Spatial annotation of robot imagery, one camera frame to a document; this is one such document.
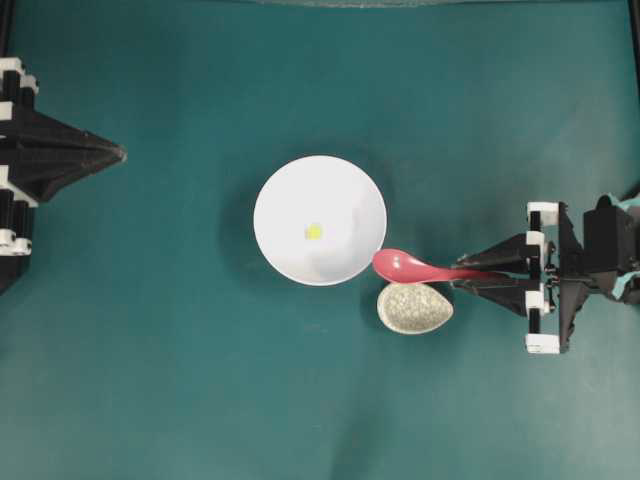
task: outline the green tabletop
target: green tabletop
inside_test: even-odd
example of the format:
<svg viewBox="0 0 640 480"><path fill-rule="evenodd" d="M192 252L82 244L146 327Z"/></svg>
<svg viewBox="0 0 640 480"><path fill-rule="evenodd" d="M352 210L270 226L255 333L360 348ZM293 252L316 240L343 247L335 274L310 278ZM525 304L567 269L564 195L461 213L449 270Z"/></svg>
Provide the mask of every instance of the green tabletop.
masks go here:
<svg viewBox="0 0 640 480"><path fill-rule="evenodd" d="M581 235L640 180L628 23L623 1L19 0L38 109L129 159L39 209L0 297L1 477L637 479L638 309L594 297L570 353L531 357L526 320L454 292L404 337L371 269L297 285L252 230L268 176L325 153L433 263L523 231L531 200Z"/></svg>

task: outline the red spoon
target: red spoon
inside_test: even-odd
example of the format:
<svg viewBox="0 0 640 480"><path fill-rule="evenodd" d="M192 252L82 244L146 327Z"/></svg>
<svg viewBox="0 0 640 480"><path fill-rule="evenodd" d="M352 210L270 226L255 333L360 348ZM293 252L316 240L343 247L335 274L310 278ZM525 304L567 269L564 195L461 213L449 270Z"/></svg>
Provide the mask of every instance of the red spoon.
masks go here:
<svg viewBox="0 0 640 480"><path fill-rule="evenodd" d="M466 280L468 278L496 278L503 275L463 268L434 267L393 248L380 250L373 256L373 269L385 280L395 283L432 283Z"/></svg>

